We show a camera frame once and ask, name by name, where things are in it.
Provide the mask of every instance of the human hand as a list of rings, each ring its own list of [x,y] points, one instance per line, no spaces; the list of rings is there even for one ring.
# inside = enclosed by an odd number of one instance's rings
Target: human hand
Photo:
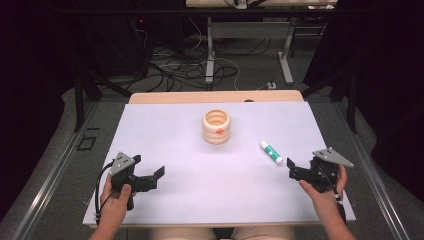
[[[100,196],[102,204],[100,222],[90,239],[113,239],[127,214],[127,202],[130,195],[129,184],[124,184],[119,194],[112,188],[112,177],[107,177]]]
[[[337,180],[337,192],[343,199],[343,190],[347,183],[347,173],[343,165],[339,165],[339,176]],[[326,225],[333,221],[342,220],[333,191],[319,193],[305,180],[299,181],[300,186],[312,199],[314,209],[321,222]]]

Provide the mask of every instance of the leg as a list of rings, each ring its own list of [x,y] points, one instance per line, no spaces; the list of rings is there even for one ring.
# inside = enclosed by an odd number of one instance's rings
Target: leg
[[[216,236],[211,228],[153,228],[149,240],[216,240]]]
[[[290,226],[256,226],[238,227],[234,230],[233,240],[292,240],[296,239],[294,229]]]

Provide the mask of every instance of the cable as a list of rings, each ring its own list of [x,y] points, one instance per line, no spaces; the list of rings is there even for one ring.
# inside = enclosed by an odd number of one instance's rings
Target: cable
[[[99,175],[97,176],[97,181],[96,181],[96,190],[94,193],[94,204],[95,204],[95,208],[96,208],[96,223],[97,225],[99,225],[99,221],[100,221],[100,207],[99,207],[99,186],[100,186],[100,180],[102,179],[103,173],[106,171],[106,169],[112,167],[113,162],[115,160],[113,160],[111,163],[107,164],[106,166],[103,167],[102,171],[99,173]]]

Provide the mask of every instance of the white table surface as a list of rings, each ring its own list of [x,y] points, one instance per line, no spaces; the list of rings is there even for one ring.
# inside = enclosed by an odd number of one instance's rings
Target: white table surface
[[[221,145],[202,136],[202,116],[214,108],[232,118]],[[141,155],[135,175],[162,166],[166,173],[157,189],[137,194],[122,226],[318,223],[310,198],[260,148],[262,140],[304,168],[312,151],[327,148],[307,102],[127,104],[104,165],[122,151]],[[344,196],[347,220],[355,220]],[[94,211],[93,197],[83,224],[95,226]]]

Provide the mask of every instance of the hand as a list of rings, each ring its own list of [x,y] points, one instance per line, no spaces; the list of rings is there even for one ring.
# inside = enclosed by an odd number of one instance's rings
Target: hand
[[[121,193],[114,193],[112,177],[108,176],[100,196],[101,217],[99,226],[90,239],[113,239],[127,214],[127,202],[131,195],[131,186],[124,184]]]
[[[341,199],[343,199],[343,190],[346,186],[346,183],[346,169],[343,165],[339,165],[337,192],[339,193]],[[315,212],[323,224],[329,239],[355,239],[340,216],[337,201],[333,191],[319,193],[305,180],[300,180],[299,185],[312,199]]]
[[[337,192],[340,198],[343,199],[343,190],[346,186],[347,174],[346,169],[343,165],[339,165],[339,176],[337,180]],[[334,220],[340,217],[340,213],[337,207],[336,198],[334,192],[317,192],[309,183],[304,180],[299,181],[300,186],[309,195],[314,204],[315,212],[323,224],[329,220]]]

